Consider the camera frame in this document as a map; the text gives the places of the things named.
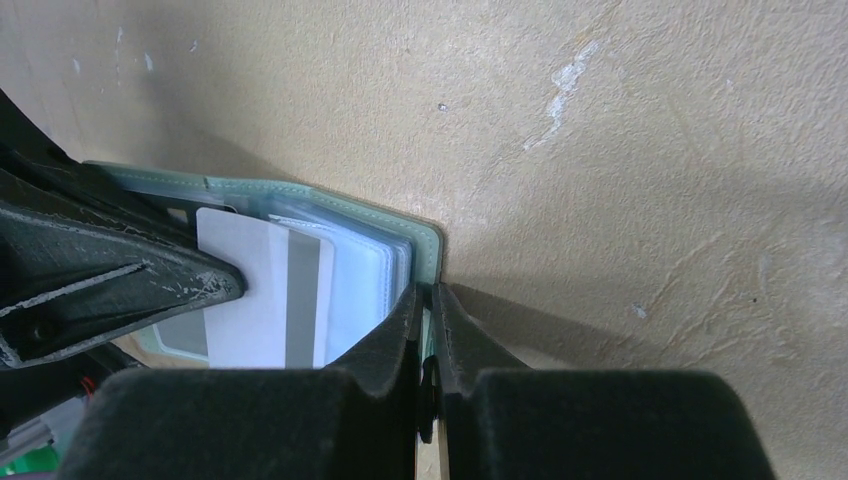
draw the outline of textured surface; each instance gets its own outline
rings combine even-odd
[[[75,158],[431,219],[527,361],[716,371],[782,478],[839,478],[846,32],[828,0],[7,1],[0,84]]]

